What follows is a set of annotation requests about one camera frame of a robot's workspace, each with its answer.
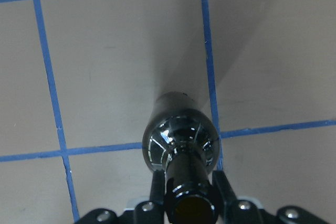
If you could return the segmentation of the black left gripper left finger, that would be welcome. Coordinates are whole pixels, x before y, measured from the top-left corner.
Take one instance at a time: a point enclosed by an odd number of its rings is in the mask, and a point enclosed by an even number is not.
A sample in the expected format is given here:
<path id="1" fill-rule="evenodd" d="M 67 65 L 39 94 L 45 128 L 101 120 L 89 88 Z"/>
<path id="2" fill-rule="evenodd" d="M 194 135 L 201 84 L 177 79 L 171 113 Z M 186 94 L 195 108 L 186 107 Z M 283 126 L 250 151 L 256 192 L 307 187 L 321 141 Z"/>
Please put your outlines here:
<path id="1" fill-rule="evenodd" d="M 153 172 L 149 199 L 137 204 L 134 209 L 134 223 L 164 223 L 165 174 L 162 170 Z"/>

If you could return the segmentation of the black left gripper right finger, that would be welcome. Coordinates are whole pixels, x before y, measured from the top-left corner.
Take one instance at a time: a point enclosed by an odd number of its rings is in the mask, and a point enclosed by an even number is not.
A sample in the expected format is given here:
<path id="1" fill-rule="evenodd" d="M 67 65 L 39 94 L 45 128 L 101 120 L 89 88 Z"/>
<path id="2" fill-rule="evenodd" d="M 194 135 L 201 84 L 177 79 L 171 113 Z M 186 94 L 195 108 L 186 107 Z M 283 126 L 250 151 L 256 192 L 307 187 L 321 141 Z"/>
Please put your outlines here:
<path id="1" fill-rule="evenodd" d="M 257 205 L 248 199 L 239 199 L 223 171 L 213 171 L 212 184 L 219 192 L 221 223 L 264 223 Z"/>

